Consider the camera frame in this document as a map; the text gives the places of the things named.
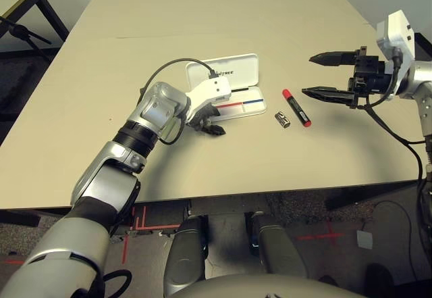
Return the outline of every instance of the table leg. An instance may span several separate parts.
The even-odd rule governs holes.
[[[50,25],[54,28],[56,33],[60,36],[63,41],[66,41],[68,37],[69,30],[65,27],[63,22],[60,20],[59,16],[55,13],[54,9],[51,7],[51,4],[48,0],[38,0],[36,5],[46,17]]]

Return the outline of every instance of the small metal cylinder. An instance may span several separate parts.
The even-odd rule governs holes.
[[[280,123],[280,125],[284,128],[287,128],[290,126],[291,122],[288,120],[288,118],[285,116],[285,114],[282,111],[279,111],[275,114],[276,120]]]

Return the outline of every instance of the table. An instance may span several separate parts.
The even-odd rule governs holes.
[[[50,25],[65,41],[69,31],[55,13],[48,0],[0,0],[0,16],[9,21],[17,22],[33,5],[36,5]],[[0,22],[0,38],[7,32],[8,25]]]
[[[157,144],[139,176],[138,201],[415,179],[411,154],[364,112],[300,91],[345,89],[352,67],[308,59],[361,45],[381,54],[375,30],[346,0],[92,0],[0,147],[0,208],[68,206],[77,179],[133,110],[138,89],[178,57],[257,53],[267,112],[221,122],[221,137],[185,128],[175,145]],[[184,67],[159,80],[187,91]],[[282,97],[286,87],[310,128]],[[287,129],[274,118],[280,110],[292,120]],[[415,102],[396,99],[377,112],[405,138],[421,139]]]

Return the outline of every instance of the red stripe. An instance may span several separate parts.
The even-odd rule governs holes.
[[[328,219],[327,219],[327,228],[329,229],[329,233],[333,234],[333,228],[331,227],[331,222]],[[336,240],[334,237],[330,237],[330,241],[333,246],[336,246]]]
[[[337,237],[342,237],[343,235],[344,234],[342,234],[341,232],[333,232],[331,234],[321,234],[316,236],[317,239],[330,239],[333,242]]]
[[[147,213],[147,206],[144,206],[142,209],[142,221],[141,226],[139,226],[140,218],[136,217],[135,222],[135,230],[156,230],[156,229],[166,229],[166,228],[179,228],[180,225],[173,224],[173,225],[161,225],[161,226],[145,226],[146,222],[146,213]]]
[[[17,265],[22,265],[24,264],[24,261],[18,261],[15,259],[7,259],[6,261],[3,262],[4,264],[17,264]]]
[[[311,241],[313,239],[335,239],[336,237],[344,236],[341,232],[333,232],[331,234],[319,234],[319,235],[304,235],[297,236],[297,241]]]
[[[126,263],[126,256],[128,254],[128,242],[129,242],[129,235],[126,234],[126,236],[124,237],[123,255],[121,257],[121,264]]]
[[[144,226],[137,230],[155,230],[155,229],[166,229],[166,228],[179,228],[180,225],[161,225],[161,226]]]
[[[243,104],[243,102],[236,102],[236,103],[230,103],[230,104],[223,104],[223,105],[217,105],[216,108],[220,108],[220,107],[233,107],[235,105],[240,105]]]

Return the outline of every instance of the cable connector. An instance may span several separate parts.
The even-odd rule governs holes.
[[[400,68],[402,63],[404,62],[404,53],[400,50],[399,47],[394,47],[391,59],[393,60],[393,67]]]
[[[209,79],[218,78],[219,74],[215,70],[210,70]]]

